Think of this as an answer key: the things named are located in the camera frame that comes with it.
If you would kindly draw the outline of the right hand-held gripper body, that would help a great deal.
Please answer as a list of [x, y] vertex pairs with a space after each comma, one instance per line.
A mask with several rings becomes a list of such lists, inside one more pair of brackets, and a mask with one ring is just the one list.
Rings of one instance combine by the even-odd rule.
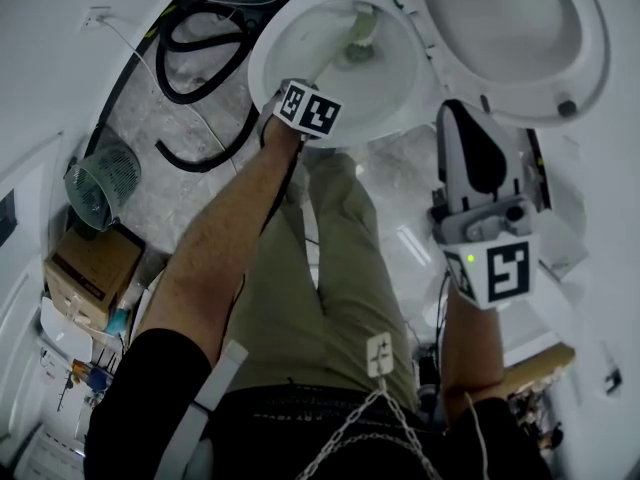
[[432, 193], [428, 220], [459, 295], [481, 310], [530, 295], [540, 237], [537, 209], [516, 194], [455, 213], [446, 189]]

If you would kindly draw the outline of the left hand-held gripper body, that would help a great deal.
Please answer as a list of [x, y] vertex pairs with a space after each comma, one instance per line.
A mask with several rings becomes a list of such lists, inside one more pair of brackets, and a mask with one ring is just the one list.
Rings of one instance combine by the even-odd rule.
[[283, 80], [282, 96], [274, 107], [274, 115], [294, 130], [317, 139], [332, 136], [343, 103], [309, 86], [302, 79]]

